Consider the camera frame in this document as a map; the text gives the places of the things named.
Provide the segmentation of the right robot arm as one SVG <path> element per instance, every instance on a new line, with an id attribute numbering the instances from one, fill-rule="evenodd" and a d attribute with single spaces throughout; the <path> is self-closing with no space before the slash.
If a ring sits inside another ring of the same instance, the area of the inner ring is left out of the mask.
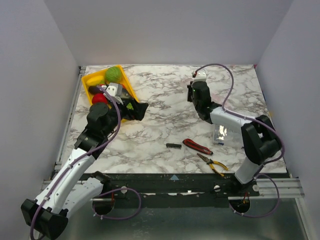
<path id="1" fill-rule="evenodd" d="M 271 120 L 266 115 L 256 118 L 241 117 L 236 112 L 223 109 L 221 104 L 212 101 L 205 81 L 191 81 L 187 89 L 187 101 L 193 103 L 201 120 L 227 127 L 241 135 L 245 159 L 231 177 L 230 191 L 236 196 L 243 195 L 248 190 L 248 183 L 263 168 L 265 161 L 283 146 Z"/>

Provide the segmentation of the red apple toy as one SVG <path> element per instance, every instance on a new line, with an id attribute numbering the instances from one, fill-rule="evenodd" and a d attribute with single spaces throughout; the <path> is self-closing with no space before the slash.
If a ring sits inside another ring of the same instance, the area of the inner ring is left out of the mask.
<path id="1" fill-rule="evenodd" d="M 97 93 L 92 97 L 91 100 L 92 104 L 97 104 L 97 103 L 105 103 L 108 104 L 108 100 L 106 96 L 103 93 Z"/>

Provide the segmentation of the green cabbage toy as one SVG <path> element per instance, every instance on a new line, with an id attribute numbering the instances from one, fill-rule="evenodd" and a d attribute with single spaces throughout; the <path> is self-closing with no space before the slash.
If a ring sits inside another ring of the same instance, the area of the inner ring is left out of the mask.
<path id="1" fill-rule="evenodd" d="M 117 66 L 108 68 L 105 72 L 105 82 L 119 84 L 122 80 L 122 72 Z"/>

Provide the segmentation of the purple eggplant toy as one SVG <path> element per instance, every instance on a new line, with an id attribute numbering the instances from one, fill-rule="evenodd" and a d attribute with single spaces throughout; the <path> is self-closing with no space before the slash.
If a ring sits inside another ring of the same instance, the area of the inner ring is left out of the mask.
<path id="1" fill-rule="evenodd" d="M 106 86 L 105 85 L 98 85 L 98 86 L 89 86 L 88 87 L 88 92 L 91 94 L 91 95 L 96 95 L 96 94 L 103 94 L 103 90 L 106 89 Z"/>

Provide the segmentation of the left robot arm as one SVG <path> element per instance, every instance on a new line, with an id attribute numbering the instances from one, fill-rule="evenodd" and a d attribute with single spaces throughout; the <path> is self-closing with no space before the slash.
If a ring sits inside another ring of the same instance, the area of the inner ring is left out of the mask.
<path id="1" fill-rule="evenodd" d="M 30 238 L 38 231 L 40 239 L 57 239 L 65 230 L 71 215 L 95 197 L 109 197 L 109 209 L 114 206 L 113 193 L 117 192 L 111 179 L 97 171 L 79 189 L 73 190 L 84 172 L 99 158 L 106 146 L 118 134 L 121 120 L 141 121 L 148 103 L 134 98 L 109 104 L 98 102 L 89 108 L 87 125 L 77 138 L 67 162 L 50 184 L 35 199 L 26 199 L 21 211 L 30 226 Z"/>

